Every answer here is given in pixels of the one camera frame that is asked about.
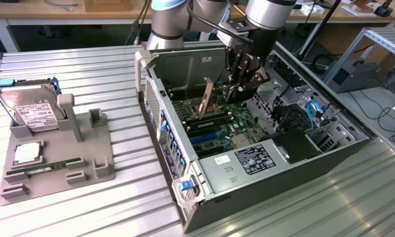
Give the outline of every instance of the gray 3d-printed holder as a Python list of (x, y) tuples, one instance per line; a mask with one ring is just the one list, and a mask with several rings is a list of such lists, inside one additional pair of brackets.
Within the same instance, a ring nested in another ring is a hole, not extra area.
[[(32, 132), (28, 126), (11, 126), (0, 206), (115, 178), (107, 115), (100, 109), (75, 115), (73, 105), (72, 94), (59, 95), (57, 106), (67, 115), (57, 121), (59, 129)], [(40, 144), (39, 159), (13, 165), (17, 145), (33, 142)], [(39, 165), (39, 173), (27, 170)]]

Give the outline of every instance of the motherboard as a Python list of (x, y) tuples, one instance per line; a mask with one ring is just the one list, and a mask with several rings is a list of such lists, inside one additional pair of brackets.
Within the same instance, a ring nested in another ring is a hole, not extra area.
[(267, 135), (246, 103), (214, 103), (199, 119), (200, 102), (202, 97), (172, 102), (199, 158), (251, 145)]

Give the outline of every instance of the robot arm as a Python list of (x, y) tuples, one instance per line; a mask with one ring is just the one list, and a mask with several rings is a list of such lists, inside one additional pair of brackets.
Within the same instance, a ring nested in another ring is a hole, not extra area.
[(224, 29), (247, 37), (251, 42), (240, 43), (230, 35), (218, 32), (226, 44), (228, 83), (238, 84), (228, 103), (250, 99), (258, 86), (270, 80), (262, 66), (295, 3), (297, 0), (250, 0), (246, 17), (220, 23)]
[(216, 28), (226, 44), (227, 84), (234, 85), (227, 103), (240, 102), (270, 80), (264, 60), (295, 3), (297, 0), (250, 0), (246, 17), (223, 22), (228, 18), (226, 0), (154, 0), (147, 49), (183, 47), (184, 30), (210, 32)]

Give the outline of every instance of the blue memory slot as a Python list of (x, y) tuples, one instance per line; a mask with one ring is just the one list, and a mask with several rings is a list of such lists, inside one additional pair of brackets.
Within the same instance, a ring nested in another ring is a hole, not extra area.
[(206, 142), (212, 139), (216, 139), (216, 138), (219, 138), (220, 134), (222, 134), (222, 132), (216, 132), (216, 133), (211, 133), (208, 135), (204, 135), (202, 137), (191, 138), (191, 144), (196, 144), (199, 142)]

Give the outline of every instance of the wooden box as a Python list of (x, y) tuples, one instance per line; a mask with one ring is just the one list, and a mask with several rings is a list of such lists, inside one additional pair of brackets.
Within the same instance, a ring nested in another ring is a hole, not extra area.
[(131, 0), (84, 0), (87, 12), (130, 11)]

